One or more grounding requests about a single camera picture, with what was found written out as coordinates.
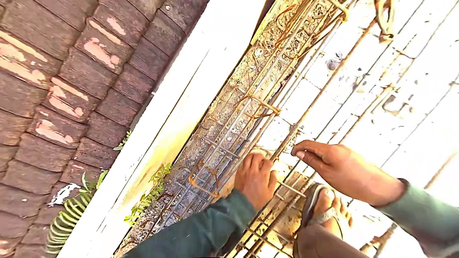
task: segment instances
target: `green leaf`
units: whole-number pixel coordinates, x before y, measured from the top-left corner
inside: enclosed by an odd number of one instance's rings
[[[86,175],[86,170],[83,172],[83,176],[81,177],[81,182],[83,183],[84,188],[89,191],[89,188],[86,185],[85,175]]]
[[[99,176],[99,179],[97,180],[97,184],[95,185],[96,189],[99,189],[99,186],[102,184],[102,181],[104,180],[107,173],[108,173],[108,170],[104,170],[104,172],[101,173],[101,175]]]

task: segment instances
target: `sandal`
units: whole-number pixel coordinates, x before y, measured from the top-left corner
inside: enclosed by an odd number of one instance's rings
[[[315,205],[317,204],[317,200],[319,199],[319,193],[320,191],[325,189],[330,189],[330,187],[319,183],[314,183],[308,189],[308,192],[306,194],[306,202],[304,203],[300,228],[307,227],[313,224],[323,224],[325,221],[331,218],[335,218],[336,222],[338,223],[338,228],[341,232],[341,239],[344,240],[344,235],[346,235],[344,230],[347,229],[347,227],[345,227],[343,223],[344,221],[346,221],[347,223],[347,220],[345,217],[341,215],[341,212],[337,211],[334,207],[330,207],[324,213],[316,216],[316,218],[312,218],[314,215]],[[293,252],[294,254],[296,254],[293,257],[299,257],[298,246],[296,241],[293,246]]]

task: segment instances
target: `green sleeve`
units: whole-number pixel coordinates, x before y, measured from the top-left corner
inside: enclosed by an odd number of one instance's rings
[[[236,244],[256,213],[247,198],[233,189],[228,197],[149,237],[124,257],[205,257],[219,251],[230,237],[237,239],[230,241]]]
[[[459,208],[446,204],[408,181],[404,194],[377,207],[415,237],[427,256],[447,256],[459,250]]]

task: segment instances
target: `right hand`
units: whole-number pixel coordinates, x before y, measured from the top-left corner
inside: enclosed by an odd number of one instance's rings
[[[387,205],[405,191],[405,184],[367,162],[344,145],[304,140],[293,147],[297,156],[339,192],[373,206]]]
[[[256,211],[273,198],[277,183],[276,171],[271,171],[273,164],[260,153],[250,153],[237,169],[234,188],[246,196]]]

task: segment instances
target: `left hand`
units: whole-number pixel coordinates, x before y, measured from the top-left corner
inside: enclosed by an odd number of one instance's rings
[[[241,191],[257,211],[273,197],[277,183],[276,171],[270,171],[273,164],[260,153],[250,153],[237,169],[234,188]]]

